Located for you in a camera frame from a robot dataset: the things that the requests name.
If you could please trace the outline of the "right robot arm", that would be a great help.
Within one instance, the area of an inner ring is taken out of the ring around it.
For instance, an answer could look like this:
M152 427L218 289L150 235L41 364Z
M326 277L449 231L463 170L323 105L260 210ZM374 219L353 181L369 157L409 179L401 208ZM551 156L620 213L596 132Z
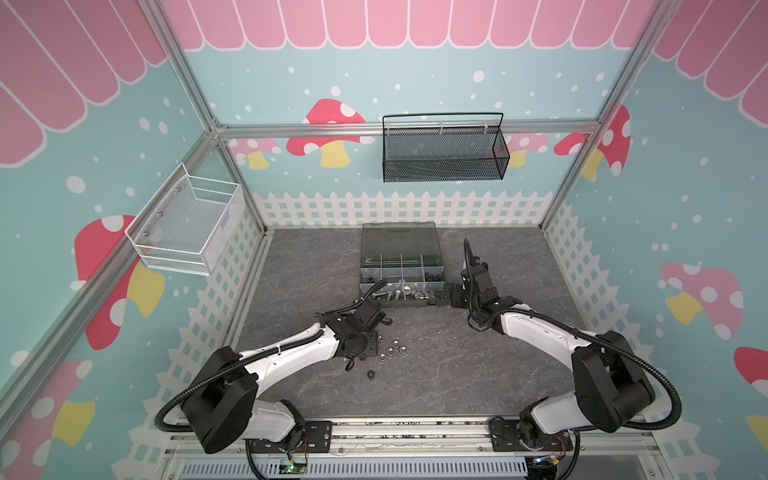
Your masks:
M573 389L525 407L511 427L511 437L529 450L540 450L566 432L614 433L622 427L665 430L681 418L683 403L673 383L634 353L616 331L593 333L538 312L513 296L502 296L486 262L463 243L462 285L453 303L467 312L478 332L493 330L521 340L567 367Z

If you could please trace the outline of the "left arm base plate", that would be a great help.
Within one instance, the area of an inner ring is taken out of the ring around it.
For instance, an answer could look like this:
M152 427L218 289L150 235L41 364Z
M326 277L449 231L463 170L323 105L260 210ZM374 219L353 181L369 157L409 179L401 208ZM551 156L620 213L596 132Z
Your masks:
M305 425L294 427L284 440L278 442L266 439L251 440L248 449L254 454L328 453L332 430L331 421L307 421Z

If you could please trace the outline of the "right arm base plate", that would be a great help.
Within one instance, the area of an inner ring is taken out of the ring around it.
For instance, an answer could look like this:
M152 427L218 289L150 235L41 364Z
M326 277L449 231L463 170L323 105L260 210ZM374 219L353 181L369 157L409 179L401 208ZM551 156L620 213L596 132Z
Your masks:
M546 434L532 421L506 419L500 416L488 421L488 431L494 452L554 451L568 452L573 445L568 436Z

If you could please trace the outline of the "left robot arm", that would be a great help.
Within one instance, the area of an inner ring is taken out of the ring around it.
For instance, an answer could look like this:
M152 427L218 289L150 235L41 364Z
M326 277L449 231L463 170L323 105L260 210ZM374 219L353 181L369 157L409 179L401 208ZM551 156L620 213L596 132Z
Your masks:
M214 351L190 385L168 400L154 417L166 433L193 433L208 454L242 441L247 449L264 442L291 457L309 447L307 420L288 400L259 399L270 387L317 363L334 358L356 362L378 352L377 327L392 320L372 300L387 285L374 283L347 307L315 315L302 332L267 347Z

